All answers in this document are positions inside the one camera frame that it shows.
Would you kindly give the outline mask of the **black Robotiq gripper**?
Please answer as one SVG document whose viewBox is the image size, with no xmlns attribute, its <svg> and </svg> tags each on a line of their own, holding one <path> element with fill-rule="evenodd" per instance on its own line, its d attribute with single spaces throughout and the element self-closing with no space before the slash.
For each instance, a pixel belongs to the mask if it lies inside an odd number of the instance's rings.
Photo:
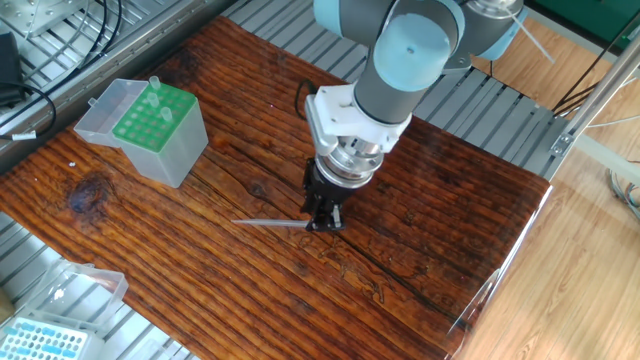
<svg viewBox="0 0 640 360">
<path fill-rule="evenodd" d="M 311 216 L 305 229 L 313 232 L 343 230 L 342 204 L 350 197 L 350 190 L 337 186 L 321 172 L 314 158 L 307 160 L 303 176 L 304 203 L 301 212 Z"/>
</svg>

